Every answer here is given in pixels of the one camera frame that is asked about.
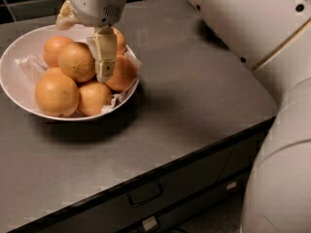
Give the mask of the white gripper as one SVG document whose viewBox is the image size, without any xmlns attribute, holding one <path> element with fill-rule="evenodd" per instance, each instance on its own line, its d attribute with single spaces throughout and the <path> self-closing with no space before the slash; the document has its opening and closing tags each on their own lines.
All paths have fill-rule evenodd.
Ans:
<svg viewBox="0 0 311 233">
<path fill-rule="evenodd" d="M 126 0 L 66 0 L 57 15 L 55 26 L 69 30 L 79 22 L 95 28 L 86 43 L 95 60 L 96 79 L 105 83 L 113 75 L 117 61 L 117 36 L 111 26 L 121 19 Z"/>
</svg>

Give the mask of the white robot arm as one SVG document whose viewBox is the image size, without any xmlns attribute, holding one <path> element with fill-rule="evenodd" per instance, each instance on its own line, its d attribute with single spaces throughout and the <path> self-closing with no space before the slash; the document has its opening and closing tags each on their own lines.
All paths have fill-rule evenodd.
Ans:
<svg viewBox="0 0 311 233">
<path fill-rule="evenodd" d="M 310 0 L 189 0 L 279 111 L 254 163 L 241 233 L 311 233 Z"/>
</svg>

